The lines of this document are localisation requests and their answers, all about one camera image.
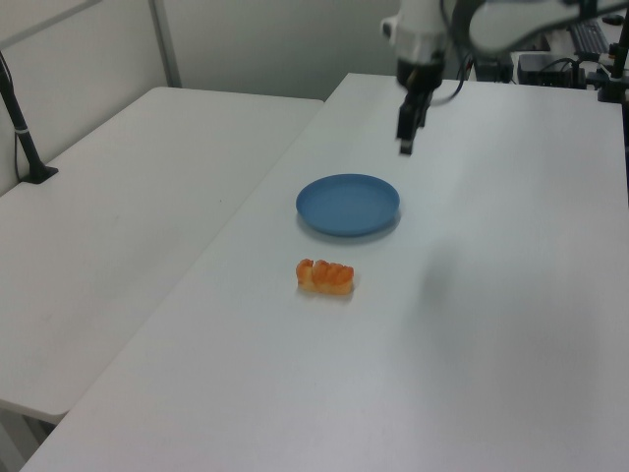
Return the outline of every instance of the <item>white wall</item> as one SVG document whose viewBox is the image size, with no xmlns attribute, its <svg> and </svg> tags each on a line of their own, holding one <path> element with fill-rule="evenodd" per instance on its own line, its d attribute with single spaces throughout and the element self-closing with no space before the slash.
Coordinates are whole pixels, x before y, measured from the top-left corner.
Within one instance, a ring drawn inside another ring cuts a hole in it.
<svg viewBox="0 0 629 472">
<path fill-rule="evenodd" d="M 103 0 L 2 52 L 44 162 L 166 85 L 147 0 Z M 21 163 L 24 175 L 22 155 Z M 2 104 L 0 195 L 15 183 L 13 125 Z"/>
<path fill-rule="evenodd" d="M 395 74 L 379 32 L 399 0 L 161 0 L 182 86 L 327 99 L 349 72 Z"/>
</svg>

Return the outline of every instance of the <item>orange object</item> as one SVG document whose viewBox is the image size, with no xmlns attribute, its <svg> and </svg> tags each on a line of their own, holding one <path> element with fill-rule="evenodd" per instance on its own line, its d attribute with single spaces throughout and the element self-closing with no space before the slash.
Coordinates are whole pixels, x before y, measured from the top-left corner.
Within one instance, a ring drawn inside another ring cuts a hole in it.
<svg viewBox="0 0 629 472">
<path fill-rule="evenodd" d="M 304 259 L 297 264 L 299 288 L 309 292 L 347 295 L 352 291 L 354 269 L 347 265 Z"/>
</svg>

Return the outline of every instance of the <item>plate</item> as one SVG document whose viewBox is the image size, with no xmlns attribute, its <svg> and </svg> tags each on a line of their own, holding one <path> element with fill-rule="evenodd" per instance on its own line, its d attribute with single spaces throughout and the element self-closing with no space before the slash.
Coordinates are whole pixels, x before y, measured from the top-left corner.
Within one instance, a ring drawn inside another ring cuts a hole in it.
<svg viewBox="0 0 629 472">
<path fill-rule="evenodd" d="M 371 175 L 339 174 L 315 180 L 297 197 L 297 212 L 312 228 L 334 236 L 363 236 L 395 221 L 400 196 Z"/>
</svg>

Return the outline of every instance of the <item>electronic device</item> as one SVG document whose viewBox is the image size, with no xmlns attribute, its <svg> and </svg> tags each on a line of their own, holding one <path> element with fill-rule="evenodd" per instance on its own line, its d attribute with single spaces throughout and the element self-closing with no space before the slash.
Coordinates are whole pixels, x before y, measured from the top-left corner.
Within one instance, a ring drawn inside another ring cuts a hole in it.
<svg viewBox="0 0 629 472">
<path fill-rule="evenodd" d="M 395 48 L 397 82 L 407 92 L 398 114 L 400 152 L 413 152 L 417 130 L 425 126 L 430 105 L 449 101 L 463 85 L 449 98 L 432 103 L 452 51 L 463 65 L 467 52 L 495 56 L 544 31 L 566 28 L 627 5 L 629 0 L 401 0 L 399 13 L 381 24 Z M 605 92 L 610 99 L 624 95 L 626 56 L 624 47 L 616 55 L 611 79 L 604 84 L 605 89 L 613 89 Z"/>
<path fill-rule="evenodd" d="M 557 63 L 561 59 L 562 56 L 549 54 L 522 54 L 518 59 L 518 82 L 525 86 L 575 88 L 579 77 L 575 81 L 572 65 Z"/>
<path fill-rule="evenodd" d="M 588 20 L 569 28 L 574 51 L 577 56 L 583 54 L 605 54 L 609 51 L 609 41 L 605 38 L 599 22 Z"/>
<path fill-rule="evenodd" d="M 513 60 L 505 53 L 495 57 L 475 57 L 474 70 L 478 82 L 503 82 L 508 84 L 513 78 Z"/>
</svg>

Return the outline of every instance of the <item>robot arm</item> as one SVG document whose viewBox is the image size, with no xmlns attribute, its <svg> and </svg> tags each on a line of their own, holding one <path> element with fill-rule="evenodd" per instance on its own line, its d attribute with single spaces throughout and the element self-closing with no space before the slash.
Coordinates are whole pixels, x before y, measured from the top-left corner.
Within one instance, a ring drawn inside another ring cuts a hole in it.
<svg viewBox="0 0 629 472">
<path fill-rule="evenodd" d="M 382 22 L 397 56 L 397 81 L 407 91 L 400 107 L 400 152 L 411 154 L 426 124 L 432 93 L 454 49 L 495 55 L 545 30 L 625 8 L 629 0 L 402 0 Z"/>
</svg>

